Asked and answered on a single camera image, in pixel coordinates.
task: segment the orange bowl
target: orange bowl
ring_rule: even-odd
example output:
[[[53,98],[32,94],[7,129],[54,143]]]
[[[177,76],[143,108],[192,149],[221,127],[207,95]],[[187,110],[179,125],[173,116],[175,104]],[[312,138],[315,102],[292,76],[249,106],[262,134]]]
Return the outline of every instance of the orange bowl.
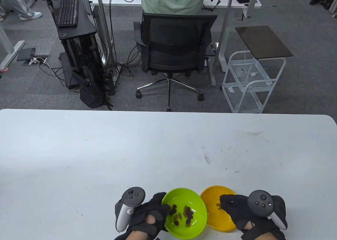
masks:
[[[210,186],[200,195],[208,213],[207,224],[219,231],[231,231],[235,224],[229,214],[220,208],[220,196],[223,194],[236,194],[224,186]]]

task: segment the black glove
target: black glove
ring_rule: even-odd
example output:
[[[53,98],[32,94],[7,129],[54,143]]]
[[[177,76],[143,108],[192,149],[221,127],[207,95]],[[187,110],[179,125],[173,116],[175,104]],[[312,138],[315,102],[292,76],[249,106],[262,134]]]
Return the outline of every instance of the black glove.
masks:
[[[148,240],[153,240],[161,230],[166,231],[164,225],[171,208],[167,204],[161,205],[165,194],[166,193],[156,193],[149,202],[136,207],[126,233],[118,236],[115,240],[125,240],[132,231],[145,232],[148,234]],[[156,222],[154,224],[145,222],[149,214],[155,217]]]
[[[220,206],[231,216],[237,229],[242,231],[243,236],[241,238],[253,240],[260,235],[271,232],[277,239],[285,240],[284,234],[272,220],[257,216],[250,211],[247,200],[248,197],[244,195],[224,194],[220,196]],[[244,229],[248,222],[255,224],[250,230]]]

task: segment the green bowl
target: green bowl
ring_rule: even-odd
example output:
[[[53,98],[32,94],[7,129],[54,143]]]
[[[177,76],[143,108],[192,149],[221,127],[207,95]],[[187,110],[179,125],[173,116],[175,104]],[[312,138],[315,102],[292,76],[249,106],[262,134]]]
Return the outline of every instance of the green bowl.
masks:
[[[165,228],[173,236],[180,239],[192,239],[200,235],[207,224],[207,210],[200,196],[187,188],[176,188],[168,192],[162,201],[162,204],[172,206],[177,205],[177,213],[168,215]],[[187,205],[193,211],[193,219],[191,226],[186,227],[186,218],[183,216],[184,206]],[[179,225],[174,224],[174,216],[178,213],[182,214],[182,219],[177,219]]]

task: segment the phone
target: phone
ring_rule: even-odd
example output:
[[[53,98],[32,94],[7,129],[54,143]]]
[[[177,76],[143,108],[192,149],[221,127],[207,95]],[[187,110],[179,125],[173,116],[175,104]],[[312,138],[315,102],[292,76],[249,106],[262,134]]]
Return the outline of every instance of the phone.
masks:
[[[239,2],[240,4],[248,4],[250,0],[237,0],[237,2]]]

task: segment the keyboard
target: keyboard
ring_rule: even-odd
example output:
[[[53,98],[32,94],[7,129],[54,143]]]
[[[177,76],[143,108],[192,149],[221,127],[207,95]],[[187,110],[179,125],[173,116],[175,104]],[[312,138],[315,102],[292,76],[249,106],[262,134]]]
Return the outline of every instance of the keyboard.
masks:
[[[62,0],[57,25],[59,28],[77,26],[78,0]]]

